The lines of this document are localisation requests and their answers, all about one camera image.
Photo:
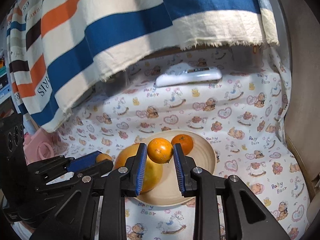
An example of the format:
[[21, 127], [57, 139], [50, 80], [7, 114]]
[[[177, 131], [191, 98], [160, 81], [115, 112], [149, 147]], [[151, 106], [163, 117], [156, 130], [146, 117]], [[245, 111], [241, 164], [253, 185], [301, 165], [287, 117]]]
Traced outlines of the small orange tomato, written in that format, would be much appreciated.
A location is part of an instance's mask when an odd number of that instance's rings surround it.
[[110, 155], [104, 154], [104, 153], [100, 153], [96, 157], [96, 163], [100, 163], [100, 162], [105, 161], [105, 160], [112, 161], [112, 157]]

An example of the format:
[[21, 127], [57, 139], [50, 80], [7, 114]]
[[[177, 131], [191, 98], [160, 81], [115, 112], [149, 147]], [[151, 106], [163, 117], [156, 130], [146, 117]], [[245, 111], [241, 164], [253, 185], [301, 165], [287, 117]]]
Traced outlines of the large yellow-orange grapefruit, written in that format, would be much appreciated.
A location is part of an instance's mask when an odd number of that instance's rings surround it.
[[[139, 144], [133, 144], [123, 149], [117, 156], [114, 168], [125, 166], [127, 158], [136, 155]], [[146, 160], [144, 181], [141, 193], [148, 192], [156, 187], [163, 175], [163, 167], [160, 164], [154, 163], [149, 157]]]

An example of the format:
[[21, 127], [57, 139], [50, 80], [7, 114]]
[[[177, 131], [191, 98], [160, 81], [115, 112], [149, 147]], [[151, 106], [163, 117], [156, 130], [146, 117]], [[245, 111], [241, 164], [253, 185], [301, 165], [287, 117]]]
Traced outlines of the orange mandarin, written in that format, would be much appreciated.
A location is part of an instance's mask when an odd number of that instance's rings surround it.
[[187, 134], [178, 134], [171, 140], [172, 146], [180, 144], [184, 155], [188, 155], [194, 148], [194, 141], [191, 136]]

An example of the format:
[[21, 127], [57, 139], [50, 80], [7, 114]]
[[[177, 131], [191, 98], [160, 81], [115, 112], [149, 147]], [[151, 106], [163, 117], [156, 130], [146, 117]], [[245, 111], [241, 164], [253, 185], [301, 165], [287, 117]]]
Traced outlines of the yellow-orange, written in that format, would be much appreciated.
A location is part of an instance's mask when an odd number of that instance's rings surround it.
[[173, 156], [172, 144], [164, 138], [152, 139], [147, 146], [148, 157], [157, 164], [168, 163]]

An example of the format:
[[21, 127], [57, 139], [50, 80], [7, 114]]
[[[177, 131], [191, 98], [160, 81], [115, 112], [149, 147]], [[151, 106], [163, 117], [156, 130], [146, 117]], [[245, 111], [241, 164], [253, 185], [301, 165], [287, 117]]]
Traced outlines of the baby bear printed bedsheet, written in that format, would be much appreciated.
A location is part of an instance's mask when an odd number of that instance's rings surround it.
[[[217, 67], [215, 81], [156, 87], [171, 66]], [[80, 158], [93, 151], [116, 161], [120, 152], [170, 130], [203, 137], [216, 154], [214, 174], [239, 176], [274, 215], [290, 239], [308, 226], [309, 195], [300, 166], [284, 141], [291, 71], [267, 49], [257, 64], [236, 67], [234, 49], [180, 53], [142, 61], [130, 87], [117, 96], [99, 91], [51, 133], [55, 154]]]

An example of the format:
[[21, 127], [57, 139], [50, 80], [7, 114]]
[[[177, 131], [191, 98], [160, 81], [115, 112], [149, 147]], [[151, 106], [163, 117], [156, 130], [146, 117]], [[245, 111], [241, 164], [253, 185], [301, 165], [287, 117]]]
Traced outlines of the striped Paris blanket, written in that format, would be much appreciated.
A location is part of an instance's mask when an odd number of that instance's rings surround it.
[[156, 51], [278, 43], [270, 0], [16, 0], [7, 15], [15, 101], [47, 132], [98, 81]]

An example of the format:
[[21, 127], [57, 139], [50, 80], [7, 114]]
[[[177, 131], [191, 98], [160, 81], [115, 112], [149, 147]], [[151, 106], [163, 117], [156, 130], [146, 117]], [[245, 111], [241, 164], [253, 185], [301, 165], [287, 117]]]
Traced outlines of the wooden headboard panel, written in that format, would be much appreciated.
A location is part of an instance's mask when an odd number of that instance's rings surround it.
[[292, 49], [292, 88], [284, 128], [310, 198], [319, 177], [319, 22], [304, 0], [280, 0]]

